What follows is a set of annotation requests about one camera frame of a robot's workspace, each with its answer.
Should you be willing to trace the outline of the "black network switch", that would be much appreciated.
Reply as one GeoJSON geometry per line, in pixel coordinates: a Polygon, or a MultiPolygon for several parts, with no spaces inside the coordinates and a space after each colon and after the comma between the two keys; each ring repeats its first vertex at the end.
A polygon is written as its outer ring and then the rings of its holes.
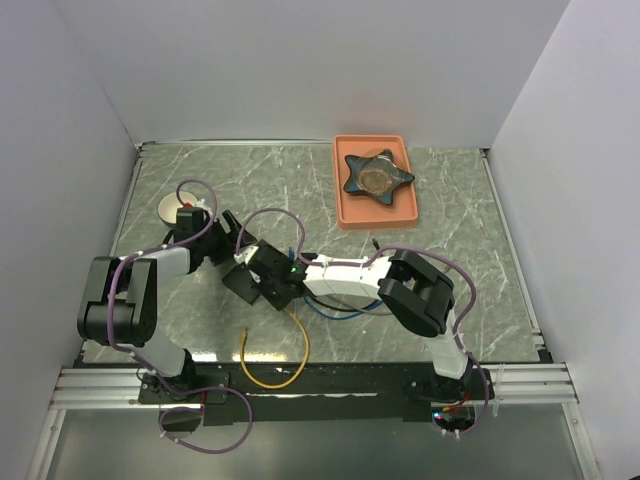
{"type": "Polygon", "coordinates": [[[223,285],[249,305],[261,296],[258,283],[244,265],[235,265],[223,278],[223,285]]]}

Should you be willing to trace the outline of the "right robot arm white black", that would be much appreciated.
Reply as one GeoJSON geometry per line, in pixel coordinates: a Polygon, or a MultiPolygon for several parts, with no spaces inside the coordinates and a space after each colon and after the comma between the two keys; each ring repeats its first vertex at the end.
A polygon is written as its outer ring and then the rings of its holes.
{"type": "Polygon", "coordinates": [[[342,294],[381,302],[406,330],[427,339],[433,368],[429,388],[437,399],[457,400],[471,388],[473,362],[459,326],[475,305],[477,288],[449,259],[401,245],[382,247],[370,258],[311,253],[291,259],[264,240],[237,251],[234,259],[277,310],[305,295],[342,294]],[[470,299],[457,318],[452,317],[454,283],[428,258],[450,266],[469,285],[470,299]]]}

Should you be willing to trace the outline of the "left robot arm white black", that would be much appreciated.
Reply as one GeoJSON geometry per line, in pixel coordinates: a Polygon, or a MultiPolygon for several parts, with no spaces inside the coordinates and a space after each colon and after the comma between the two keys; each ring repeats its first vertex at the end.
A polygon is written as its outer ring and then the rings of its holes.
{"type": "Polygon", "coordinates": [[[190,352],[157,327],[158,285],[195,272],[204,260],[218,266],[233,259],[235,247],[257,239],[241,233],[228,210],[229,228],[204,208],[187,204],[176,210],[171,242],[127,257],[92,260],[77,318],[81,338],[132,356],[162,382],[174,401],[190,400],[198,389],[190,352]]]}

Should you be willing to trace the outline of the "white ceramic bowl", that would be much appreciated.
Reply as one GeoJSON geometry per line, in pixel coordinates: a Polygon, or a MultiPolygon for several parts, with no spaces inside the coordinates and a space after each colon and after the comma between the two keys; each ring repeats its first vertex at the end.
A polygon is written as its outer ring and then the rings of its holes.
{"type": "Polygon", "coordinates": [[[172,228],[176,225],[177,211],[183,207],[183,204],[187,201],[195,202],[197,200],[197,197],[188,191],[183,191],[181,197],[178,197],[175,192],[169,193],[158,203],[158,217],[166,226],[172,228]]]}

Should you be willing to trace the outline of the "orange plastic tray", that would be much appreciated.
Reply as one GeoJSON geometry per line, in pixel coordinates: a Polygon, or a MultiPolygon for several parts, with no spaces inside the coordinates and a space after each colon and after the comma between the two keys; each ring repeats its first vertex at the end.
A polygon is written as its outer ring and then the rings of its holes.
{"type": "Polygon", "coordinates": [[[396,165],[408,172],[411,166],[401,136],[337,135],[333,141],[333,172],[337,226],[343,231],[371,231],[415,228],[418,206],[415,187],[401,186],[393,194],[393,204],[385,206],[366,194],[349,194],[343,189],[349,177],[347,154],[371,156],[389,148],[396,165]]]}

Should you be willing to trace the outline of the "dark blue star dish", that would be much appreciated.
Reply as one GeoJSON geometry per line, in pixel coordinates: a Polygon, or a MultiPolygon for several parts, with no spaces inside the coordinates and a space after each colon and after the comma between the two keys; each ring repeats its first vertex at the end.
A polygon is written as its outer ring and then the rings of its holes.
{"type": "Polygon", "coordinates": [[[349,177],[343,191],[349,195],[366,195],[385,206],[394,203],[394,192],[414,182],[415,176],[398,167],[390,149],[371,156],[346,155],[349,177]]]}

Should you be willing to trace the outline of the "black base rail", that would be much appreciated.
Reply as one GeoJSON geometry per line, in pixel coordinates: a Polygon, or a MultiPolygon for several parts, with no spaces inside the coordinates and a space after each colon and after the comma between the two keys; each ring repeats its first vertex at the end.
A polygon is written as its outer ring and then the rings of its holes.
{"type": "Polygon", "coordinates": [[[146,374],[138,394],[144,406],[186,405],[204,410],[207,426],[253,419],[324,421],[396,418],[429,422],[435,404],[467,406],[495,397],[491,374],[473,367],[469,390],[457,400],[441,400],[429,388],[429,362],[253,363],[252,382],[238,363],[198,363],[198,388],[176,396],[146,374]]]}

